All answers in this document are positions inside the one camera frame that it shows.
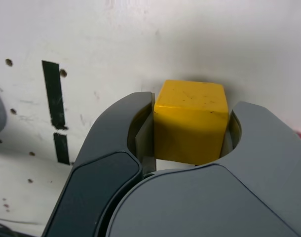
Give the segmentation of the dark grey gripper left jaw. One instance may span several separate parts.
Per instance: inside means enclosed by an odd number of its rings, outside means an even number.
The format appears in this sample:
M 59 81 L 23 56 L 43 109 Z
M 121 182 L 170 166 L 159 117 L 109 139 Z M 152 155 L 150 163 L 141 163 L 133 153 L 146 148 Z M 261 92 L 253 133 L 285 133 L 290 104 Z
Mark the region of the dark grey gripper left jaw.
M 103 237 L 111 216 L 143 180 L 135 138 L 152 113 L 153 94 L 135 92 L 93 123 L 44 229 L 45 237 Z

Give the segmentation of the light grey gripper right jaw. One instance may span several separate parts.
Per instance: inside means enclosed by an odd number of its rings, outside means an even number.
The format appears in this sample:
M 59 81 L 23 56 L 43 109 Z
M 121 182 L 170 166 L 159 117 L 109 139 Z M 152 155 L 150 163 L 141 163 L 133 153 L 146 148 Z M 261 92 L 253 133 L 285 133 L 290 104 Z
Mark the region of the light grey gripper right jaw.
M 301 237 L 301 138 L 265 107 L 237 103 L 236 147 L 133 187 L 107 237 Z

